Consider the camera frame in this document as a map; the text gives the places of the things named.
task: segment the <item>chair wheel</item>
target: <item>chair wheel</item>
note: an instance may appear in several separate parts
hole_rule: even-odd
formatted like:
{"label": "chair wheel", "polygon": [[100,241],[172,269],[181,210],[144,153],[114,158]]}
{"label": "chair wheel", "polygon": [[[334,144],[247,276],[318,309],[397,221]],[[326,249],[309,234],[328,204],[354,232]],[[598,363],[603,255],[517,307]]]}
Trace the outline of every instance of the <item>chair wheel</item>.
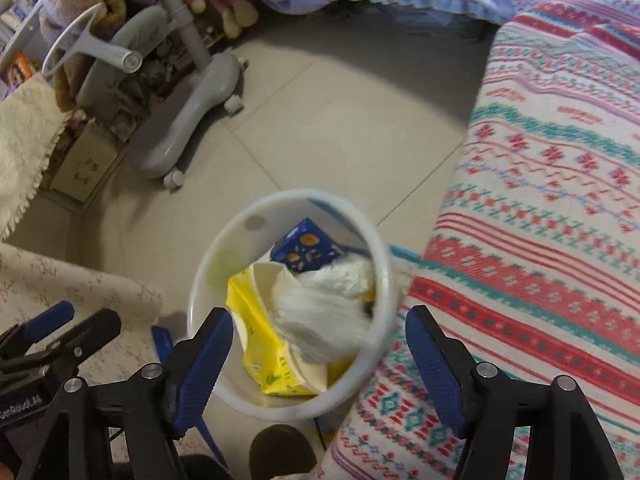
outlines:
{"label": "chair wheel", "polygon": [[249,66],[249,60],[245,57],[238,57],[238,64],[240,65],[240,70],[244,72]]}
{"label": "chair wheel", "polygon": [[233,94],[225,101],[225,110],[229,115],[235,115],[244,108],[242,98],[238,94]]}
{"label": "chair wheel", "polygon": [[177,168],[173,168],[169,173],[164,176],[162,180],[164,187],[168,190],[174,190],[181,188],[184,184],[184,173],[178,170]]}

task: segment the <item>white plastic bag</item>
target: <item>white plastic bag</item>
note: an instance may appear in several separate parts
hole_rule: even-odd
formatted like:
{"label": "white plastic bag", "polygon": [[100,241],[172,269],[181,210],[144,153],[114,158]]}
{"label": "white plastic bag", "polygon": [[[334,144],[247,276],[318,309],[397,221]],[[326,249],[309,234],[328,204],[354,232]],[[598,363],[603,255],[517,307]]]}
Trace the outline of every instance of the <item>white plastic bag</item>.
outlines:
{"label": "white plastic bag", "polygon": [[359,254],[348,254],[327,266],[298,275],[302,285],[325,288],[345,298],[362,297],[373,289],[373,263]]}
{"label": "white plastic bag", "polygon": [[362,346],[370,320],[363,295],[372,288],[370,262],[343,258],[304,272],[294,282],[281,273],[272,290],[274,327],[310,364],[330,363],[354,355]]}

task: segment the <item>blue snack box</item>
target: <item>blue snack box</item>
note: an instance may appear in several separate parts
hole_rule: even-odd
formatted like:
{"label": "blue snack box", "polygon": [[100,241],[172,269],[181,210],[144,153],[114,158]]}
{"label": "blue snack box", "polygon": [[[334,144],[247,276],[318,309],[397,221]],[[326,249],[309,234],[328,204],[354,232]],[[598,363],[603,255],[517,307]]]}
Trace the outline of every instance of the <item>blue snack box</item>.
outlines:
{"label": "blue snack box", "polygon": [[285,264],[296,273],[318,270],[339,256],[344,256],[344,251],[309,218],[284,235],[271,250],[274,262]]}

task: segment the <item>patterned blanket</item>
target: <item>patterned blanket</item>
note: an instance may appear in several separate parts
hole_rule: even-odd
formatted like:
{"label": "patterned blanket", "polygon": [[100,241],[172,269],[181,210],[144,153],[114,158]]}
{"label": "patterned blanket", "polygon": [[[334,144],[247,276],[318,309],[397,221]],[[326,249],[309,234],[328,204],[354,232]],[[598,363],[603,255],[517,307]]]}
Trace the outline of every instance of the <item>patterned blanket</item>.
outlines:
{"label": "patterned blanket", "polygon": [[[514,377],[573,376],[628,480],[640,478],[640,0],[514,0],[463,155],[400,309]],[[528,429],[514,436],[522,478]],[[452,478],[404,329],[315,470]]]}

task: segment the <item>brown slipper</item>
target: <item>brown slipper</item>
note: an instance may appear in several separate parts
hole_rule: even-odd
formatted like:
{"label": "brown slipper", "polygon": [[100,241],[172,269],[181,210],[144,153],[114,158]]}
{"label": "brown slipper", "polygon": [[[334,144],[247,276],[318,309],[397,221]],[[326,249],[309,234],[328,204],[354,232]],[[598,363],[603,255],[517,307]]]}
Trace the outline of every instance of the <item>brown slipper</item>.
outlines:
{"label": "brown slipper", "polygon": [[249,451],[252,480],[308,473],[316,465],[316,454],[305,436],[287,424],[275,424],[258,433]]}

